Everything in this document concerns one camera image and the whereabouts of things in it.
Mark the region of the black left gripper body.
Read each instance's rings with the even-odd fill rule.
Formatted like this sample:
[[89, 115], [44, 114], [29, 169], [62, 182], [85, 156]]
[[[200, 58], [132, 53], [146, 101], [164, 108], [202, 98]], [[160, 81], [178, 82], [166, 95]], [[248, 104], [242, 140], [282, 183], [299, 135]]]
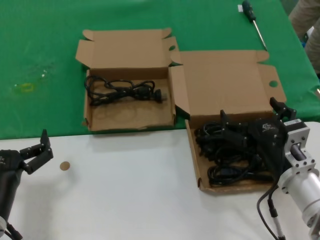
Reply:
[[0, 151], [0, 216], [9, 218], [21, 182], [25, 150]]

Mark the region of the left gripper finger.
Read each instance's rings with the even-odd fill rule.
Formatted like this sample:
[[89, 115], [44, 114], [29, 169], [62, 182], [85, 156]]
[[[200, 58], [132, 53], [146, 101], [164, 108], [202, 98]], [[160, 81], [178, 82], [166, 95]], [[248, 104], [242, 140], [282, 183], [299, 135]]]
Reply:
[[39, 144], [24, 148], [19, 153], [22, 158], [20, 167], [28, 175], [33, 174], [50, 161], [54, 155], [47, 130], [42, 131]]

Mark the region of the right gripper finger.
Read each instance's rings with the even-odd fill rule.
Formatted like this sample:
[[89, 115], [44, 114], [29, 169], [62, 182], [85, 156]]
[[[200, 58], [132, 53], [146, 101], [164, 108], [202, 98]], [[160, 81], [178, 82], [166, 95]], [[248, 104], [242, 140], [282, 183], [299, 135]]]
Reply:
[[237, 147], [247, 148], [248, 138], [243, 134], [241, 124], [232, 125], [224, 110], [220, 111], [221, 137]]
[[269, 104], [274, 110], [276, 119], [278, 121], [282, 121], [283, 119], [292, 121], [296, 119], [297, 111], [288, 107], [284, 102], [277, 101], [274, 97], [271, 97]]

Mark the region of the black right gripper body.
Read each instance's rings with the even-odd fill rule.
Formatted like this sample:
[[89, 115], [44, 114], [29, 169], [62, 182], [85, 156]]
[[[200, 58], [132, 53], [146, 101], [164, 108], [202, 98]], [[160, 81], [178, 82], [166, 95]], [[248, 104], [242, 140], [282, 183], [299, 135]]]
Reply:
[[273, 116], [248, 122], [248, 134], [256, 144], [257, 153], [276, 182], [287, 167], [283, 118]]

